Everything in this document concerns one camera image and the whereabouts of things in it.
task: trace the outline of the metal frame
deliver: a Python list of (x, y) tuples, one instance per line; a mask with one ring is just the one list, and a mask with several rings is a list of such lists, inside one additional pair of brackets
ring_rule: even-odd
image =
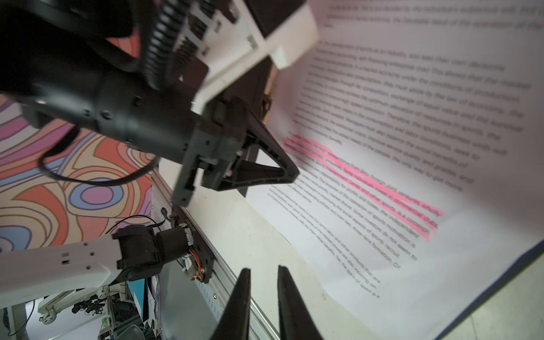
[(100, 297), (101, 294), (109, 295), (111, 291), (119, 292), (121, 301), (133, 303), (132, 300), (127, 300), (127, 297), (130, 295), (129, 293), (127, 294), (128, 286), (125, 282), (121, 282), (111, 286), (99, 288), (89, 287), (81, 290), (68, 290), (58, 294), (51, 294), (40, 301), (37, 307), (38, 313), (42, 314), (44, 317), (42, 322), (47, 325), (55, 321), (58, 313), (72, 307), (74, 304), (85, 301), (95, 294), (97, 294), (98, 297)]
[(106, 316), (110, 320), (110, 327), (108, 327), (107, 329), (111, 330), (112, 339), (117, 338), (121, 333), (123, 333), (131, 325), (143, 325), (143, 321), (140, 318), (140, 314), (133, 315), (122, 322), (117, 322), (115, 320), (111, 296), (108, 296), (107, 306), (108, 306), (108, 313), (106, 314)]
[[(152, 185), (152, 194), (156, 202), (160, 203), (160, 207), (154, 207), (154, 211), (159, 212), (161, 207), (166, 208), (168, 214), (171, 213), (171, 204), (170, 198), (172, 196), (172, 190), (163, 180), (162, 176), (159, 174), (158, 169), (155, 169), (151, 172), (151, 185)], [(213, 296), (213, 299), (208, 299), (213, 304), (217, 304), (218, 308), (212, 308), (208, 305), (211, 310), (220, 310), (221, 312), (226, 306), (226, 303), (230, 297), (230, 293), (234, 288), (237, 277), (228, 266), (225, 260), (221, 257), (221, 254), (218, 253), (217, 249), (209, 241), (206, 235), (202, 232), (202, 229), (198, 224), (192, 219), (189, 212), (185, 208), (181, 208), (183, 212), (189, 217), (191, 223), (196, 228), (197, 232), (204, 239), (208, 247), (211, 249), (216, 260), (213, 266), (212, 278), (210, 279), (207, 285), (199, 285), (199, 290), (202, 293), (202, 296)], [(216, 315), (216, 319), (219, 320), (221, 315)], [(250, 306), (250, 321), (249, 321), (249, 338), (250, 339), (270, 339), (270, 340), (280, 340), (280, 335), (274, 325), (266, 317), (264, 312), (259, 308), (257, 303), (253, 298), (251, 298)]]

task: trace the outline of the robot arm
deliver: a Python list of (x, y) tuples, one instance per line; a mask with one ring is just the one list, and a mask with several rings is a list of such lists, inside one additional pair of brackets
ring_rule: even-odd
[(58, 294), (52, 294), (44, 298), (38, 304), (40, 320), (48, 325), (55, 321), (57, 314), (67, 308), (72, 308), (72, 313), (81, 310), (85, 313), (97, 312), (97, 309), (105, 305), (105, 300), (111, 292), (119, 293), (120, 301), (132, 301), (130, 290), (126, 282), (115, 285), (96, 288), (82, 288), (68, 290)]
[[(199, 168), (202, 185), (214, 190), (291, 183), (298, 175), (246, 103), (220, 92), (266, 56), (284, 68), (317, 42), (306, 3), (165, 0), (156, 10), (151, 0), (2, 0), (0, 6), (0, 92), (23, 105), (34, 127), (53, 118), (76, 125), (40, 159), (45, 175), (80, 181), (45, 166), (45, 158), (66, 149), (80, 127), (183, 164), (172, 196), (181, 206), (191, 199)], [(112, 13), (132, 17), (119, 14), (116, 21)], [(133, 26), (140, 31), (138, 59), (105, 41)], [(278, 167), (242, 159), (254, 145)], [(124, 184), (157, 161), (93, 185)]]
[[(90, 241), (2, 253), (0, 308), (53, 294), (38, 311), (58, 312), (102, 286), (157, 275), (165, 263), (188, 252), (182, 227), (154, 234), (152, 228), (132, 225)], [(74, 292), (83, 287), (88, 289)], [(69, 301), (55, 305), (67, 296)]]

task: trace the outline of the red wire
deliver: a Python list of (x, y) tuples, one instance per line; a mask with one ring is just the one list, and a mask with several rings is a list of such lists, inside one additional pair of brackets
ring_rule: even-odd
[(198, 257), (198, 255), (196, 254), (196, 252), (194, 250), (189, 250), (191, 252), (191, 254), (193, 254), (193, 256), (195, 257), (196, 259), (196, 264), (198, 264), (199, 266), (199, 277), (200, 277), (200, 282), (202, 282), (202, 267), (200, 266), (200, 259)]

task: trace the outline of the table surface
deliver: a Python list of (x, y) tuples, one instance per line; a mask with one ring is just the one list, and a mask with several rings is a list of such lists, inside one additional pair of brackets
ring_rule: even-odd
[[(171, 188), (174, 187), (180, 168), (179, 164), (169, 160), (160, 161), (159, 173)], [(188, 211), (235, 273), (243, 268), (251, 268), (251, 295), (277, 329), (276, 279), (277, 266), (281, 264), (289, 268), (325, 339), (378, 340), (366, 325), (330, 298), (291, 244), (237, 190), (217, 192), (197, 187)], [(476, 310), (445, 339), (543, 340), (542, 282), (543, 257)]]

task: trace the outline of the book page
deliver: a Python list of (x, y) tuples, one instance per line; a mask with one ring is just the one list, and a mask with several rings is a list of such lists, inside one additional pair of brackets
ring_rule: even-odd
[(434, 339), (544, 238), (544, 5), (311, 4), (268, 121), (300, 175), (248, 201), (377, 336)]

